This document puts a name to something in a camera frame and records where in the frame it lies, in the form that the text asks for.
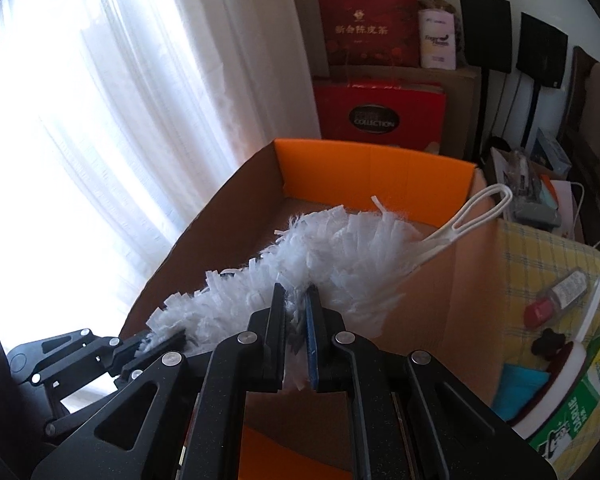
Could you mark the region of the blue silicone funnel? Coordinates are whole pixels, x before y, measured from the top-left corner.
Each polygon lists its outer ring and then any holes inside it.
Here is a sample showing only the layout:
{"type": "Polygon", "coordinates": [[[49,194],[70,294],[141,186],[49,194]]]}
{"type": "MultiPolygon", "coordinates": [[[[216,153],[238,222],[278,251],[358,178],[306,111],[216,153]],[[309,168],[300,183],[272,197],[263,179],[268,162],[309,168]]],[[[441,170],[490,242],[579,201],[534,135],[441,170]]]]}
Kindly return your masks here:
{"type": "Polygon", "coordinates": [[[492,410],[506,422],[514,419],[549,379],[544,370],[504,364],[492,410]]]}

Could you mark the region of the white red handled brush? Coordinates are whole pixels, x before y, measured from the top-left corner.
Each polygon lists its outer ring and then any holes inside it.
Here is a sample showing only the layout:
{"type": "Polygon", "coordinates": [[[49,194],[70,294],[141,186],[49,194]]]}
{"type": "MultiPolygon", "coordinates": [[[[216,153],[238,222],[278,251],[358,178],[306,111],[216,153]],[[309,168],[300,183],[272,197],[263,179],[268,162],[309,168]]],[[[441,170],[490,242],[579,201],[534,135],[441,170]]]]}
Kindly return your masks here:
{"type": "Polygon", "coordinates": [[[531,408],[524,409],[524,417],[513,426],[524,440],[536,434],[558,410],[566,395],[577,381],[586,360],[583,341],[600,305],[600,276],[596,278],[588,302],[583,308],[580,325],[565,348],[559,352],[557,370],[550,373],[550,380],[539,391],[531,408]]]}

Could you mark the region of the white fluffy duster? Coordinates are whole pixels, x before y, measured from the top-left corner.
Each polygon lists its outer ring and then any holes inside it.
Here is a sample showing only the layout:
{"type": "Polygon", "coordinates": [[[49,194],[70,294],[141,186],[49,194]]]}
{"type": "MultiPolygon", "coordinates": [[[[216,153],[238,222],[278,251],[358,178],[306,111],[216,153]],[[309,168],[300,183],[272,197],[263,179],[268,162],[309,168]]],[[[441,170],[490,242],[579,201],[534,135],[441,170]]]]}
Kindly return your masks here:
{"type": "Polygon", "coordinates": [[[396,353],[434,350],[479,396],[491,399],[503,351],[498,219],[512,197],[504,185],[484,188],[428,235],[385,207],[300,214],[242,268],[210,271],[201,289],[171,295],[148,318],[140,352],[179,330],[185,330],[188,356],[211,351],[243,330],[282,285],[288,336],[283,387],[305,389],[302,297],[316,286],[349,330],[396,353]]]}

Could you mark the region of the clear bottle pink cap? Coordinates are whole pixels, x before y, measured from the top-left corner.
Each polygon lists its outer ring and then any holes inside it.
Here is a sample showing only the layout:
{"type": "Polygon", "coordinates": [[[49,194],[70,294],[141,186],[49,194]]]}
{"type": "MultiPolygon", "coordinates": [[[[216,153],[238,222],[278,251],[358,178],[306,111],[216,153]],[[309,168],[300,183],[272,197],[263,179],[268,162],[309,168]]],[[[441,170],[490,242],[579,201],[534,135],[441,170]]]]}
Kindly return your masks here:
{"type": "Polygon", "coordinates": [[[575,268],[544,289],[524,309],[524,327],[536,330],[557,321],[574,307],[588,291],[588,277],[583,270],[575,268]]]}

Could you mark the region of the yellow green tea carton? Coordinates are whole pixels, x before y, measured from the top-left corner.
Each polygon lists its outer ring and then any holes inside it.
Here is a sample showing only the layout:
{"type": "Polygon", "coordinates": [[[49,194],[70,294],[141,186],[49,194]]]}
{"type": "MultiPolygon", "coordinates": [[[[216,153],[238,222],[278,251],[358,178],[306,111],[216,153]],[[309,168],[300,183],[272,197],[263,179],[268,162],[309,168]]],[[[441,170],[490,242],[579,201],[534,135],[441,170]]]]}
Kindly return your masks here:
{"type": "Polygon", "coordinates": [[[530,445],[554,464],[600,404],[600,330],[588,345],[584,371],[530,445]]]}

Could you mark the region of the orange cardboard box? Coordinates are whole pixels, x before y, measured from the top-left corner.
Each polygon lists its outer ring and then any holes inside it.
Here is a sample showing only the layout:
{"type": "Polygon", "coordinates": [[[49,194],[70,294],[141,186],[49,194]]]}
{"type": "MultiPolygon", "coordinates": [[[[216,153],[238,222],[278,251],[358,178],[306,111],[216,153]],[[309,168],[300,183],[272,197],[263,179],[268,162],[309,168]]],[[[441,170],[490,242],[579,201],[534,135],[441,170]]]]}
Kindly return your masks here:
{"type": "MultiPolygon", "coordinates": [[[[484,187],[469,162],[388,146],[278,139],[242,164],[197,214],[148,280],[122,326],[142,330],[174,292],[194,292],[212,270],[237,268],[293,214],[342,205],[402,214],[430,233],[484,187]]],[[[431,352],[483,401],[500,379],[505,292],[500,227],[490,222],[412,273],[376,344],[431,352]]],[[[308,390],[253,394],[239,474],[244,479],[350,477],[346,399],[308,390]]]]}

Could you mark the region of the yellow plaid cushion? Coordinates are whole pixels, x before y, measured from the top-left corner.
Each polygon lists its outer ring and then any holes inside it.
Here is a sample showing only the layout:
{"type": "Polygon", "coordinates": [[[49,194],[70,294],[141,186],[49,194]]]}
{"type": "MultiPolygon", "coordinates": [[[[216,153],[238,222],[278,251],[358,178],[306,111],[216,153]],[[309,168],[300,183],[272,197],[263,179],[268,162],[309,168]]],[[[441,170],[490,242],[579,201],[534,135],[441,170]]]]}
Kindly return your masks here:
{"type": "MultiPolygon", "coordinates": [[[[498,232],[504,244],[505,275],[505,350],[506,364],[540,370],[546,362],[531,353],[532,341],[540,336],[524,328],[524,308],[573,268],[579,268],[594,281],[600,276],[600,252],[573,240],[502,221],[498,232]]],[[[584,341],[589,342],[600,331],[600,306],[584,341]]],[[[600,442],[600,403],[586,421],[580,434],[567,451],[556,460],[554,468],[561,479],[574,479],[578,470],[600,442]]]]}

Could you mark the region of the white curtain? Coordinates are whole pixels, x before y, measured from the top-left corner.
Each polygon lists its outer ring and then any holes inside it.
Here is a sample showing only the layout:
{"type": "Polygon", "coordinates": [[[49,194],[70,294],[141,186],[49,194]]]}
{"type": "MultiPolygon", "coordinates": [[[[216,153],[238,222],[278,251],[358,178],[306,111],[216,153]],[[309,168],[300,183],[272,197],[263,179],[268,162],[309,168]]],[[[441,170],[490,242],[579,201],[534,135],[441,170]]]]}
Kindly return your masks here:
{"type": "Polygon", "coordinates": [[[123,324],[189,222],[314,138],[315,0],[0,0],[0,338],[123,324]]]}

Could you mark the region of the box of clutter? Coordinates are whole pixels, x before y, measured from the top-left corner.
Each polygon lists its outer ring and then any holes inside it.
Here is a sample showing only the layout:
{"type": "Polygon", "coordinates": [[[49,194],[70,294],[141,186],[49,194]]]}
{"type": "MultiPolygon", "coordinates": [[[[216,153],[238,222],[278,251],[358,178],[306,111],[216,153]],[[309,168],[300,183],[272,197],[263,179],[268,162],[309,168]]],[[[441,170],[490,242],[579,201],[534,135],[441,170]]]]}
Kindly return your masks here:
{"type": "Polygon", "coordinates": [[[521,152],[496,148],[490,151],[488,181],[505,184],[514,194],[505,209],[505,220],[582,242],[581,183],[556,177],[521,152]]]}

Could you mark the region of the red chocolate collection box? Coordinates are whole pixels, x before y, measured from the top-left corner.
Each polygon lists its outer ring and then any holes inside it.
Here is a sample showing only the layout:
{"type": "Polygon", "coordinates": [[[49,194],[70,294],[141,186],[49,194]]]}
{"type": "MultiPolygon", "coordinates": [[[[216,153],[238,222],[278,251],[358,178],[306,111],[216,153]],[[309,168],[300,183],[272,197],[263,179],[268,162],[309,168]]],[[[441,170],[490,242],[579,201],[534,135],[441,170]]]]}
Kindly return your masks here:
{"type": "Polygon", "coordinates": [[[380,79],[313,84],[325,140],[397,146],[427,151],[441,145],[446,94],[430,84],[380,79]]]}

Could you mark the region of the pink tissue pack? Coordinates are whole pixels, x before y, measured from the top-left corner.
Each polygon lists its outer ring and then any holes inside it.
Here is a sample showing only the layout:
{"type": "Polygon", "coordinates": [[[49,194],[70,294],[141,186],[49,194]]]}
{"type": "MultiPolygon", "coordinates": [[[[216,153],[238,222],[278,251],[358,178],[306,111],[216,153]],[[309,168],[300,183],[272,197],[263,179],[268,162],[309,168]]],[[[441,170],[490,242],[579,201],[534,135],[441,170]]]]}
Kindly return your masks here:
{"type": "Polygon", "coordinates": [[[428,70],[456,70],[455,21],[452,13],[418,12],[420,65],[428,70]]]}

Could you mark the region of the right black speaker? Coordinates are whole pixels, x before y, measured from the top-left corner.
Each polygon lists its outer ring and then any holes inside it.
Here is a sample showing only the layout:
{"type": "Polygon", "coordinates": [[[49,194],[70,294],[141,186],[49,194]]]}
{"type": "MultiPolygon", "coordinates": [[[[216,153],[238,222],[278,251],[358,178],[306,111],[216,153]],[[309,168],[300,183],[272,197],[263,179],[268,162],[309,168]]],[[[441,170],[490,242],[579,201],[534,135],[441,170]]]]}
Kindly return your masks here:
{"type": "Polygon", "coordinates": [[[545,88],[559,89],[564,79],[568,35],[534,16],[520,17],[516,69],[545,88]]]}

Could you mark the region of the black speaker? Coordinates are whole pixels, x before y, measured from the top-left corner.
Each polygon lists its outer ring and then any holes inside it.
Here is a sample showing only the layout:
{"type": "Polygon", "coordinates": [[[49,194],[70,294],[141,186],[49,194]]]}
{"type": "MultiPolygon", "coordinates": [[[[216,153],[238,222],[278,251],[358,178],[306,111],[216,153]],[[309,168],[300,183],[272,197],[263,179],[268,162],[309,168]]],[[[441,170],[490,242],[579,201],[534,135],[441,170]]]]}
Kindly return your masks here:
{"type": "Polygon", "coordinates": [[[568,35],[534,16],[520,17],[516,69],[545,88],[559,89],[564,79],[568,35]]]}
{"type": "Polygon", "coordinates": [[[512,8],[508,0],[460,0],[464,55],[470,66],[510,74],[512,8]]]}

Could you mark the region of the red tea gift bag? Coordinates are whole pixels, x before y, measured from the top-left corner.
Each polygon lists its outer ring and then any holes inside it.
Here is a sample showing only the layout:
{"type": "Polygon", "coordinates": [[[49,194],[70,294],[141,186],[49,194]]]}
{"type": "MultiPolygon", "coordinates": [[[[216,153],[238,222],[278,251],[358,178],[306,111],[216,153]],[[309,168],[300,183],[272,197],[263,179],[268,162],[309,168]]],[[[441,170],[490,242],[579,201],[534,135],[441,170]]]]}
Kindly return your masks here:
{"type": "Polygon", "coordinates": [[[418,0],[317,1],[330,66],[419,66],[418,0]]]}

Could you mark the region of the left black speaker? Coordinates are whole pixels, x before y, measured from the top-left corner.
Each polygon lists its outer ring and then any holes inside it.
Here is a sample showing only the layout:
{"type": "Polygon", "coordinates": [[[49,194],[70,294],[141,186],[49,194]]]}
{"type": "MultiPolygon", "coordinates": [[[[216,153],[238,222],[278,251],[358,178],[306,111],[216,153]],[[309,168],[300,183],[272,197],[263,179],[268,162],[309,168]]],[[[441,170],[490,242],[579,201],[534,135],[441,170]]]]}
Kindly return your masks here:
{"type": "Polygon", "coordinates": [[[508,0],[460,0],[464,55],[470,66],[510,74],[512,8],[508,0]]]}

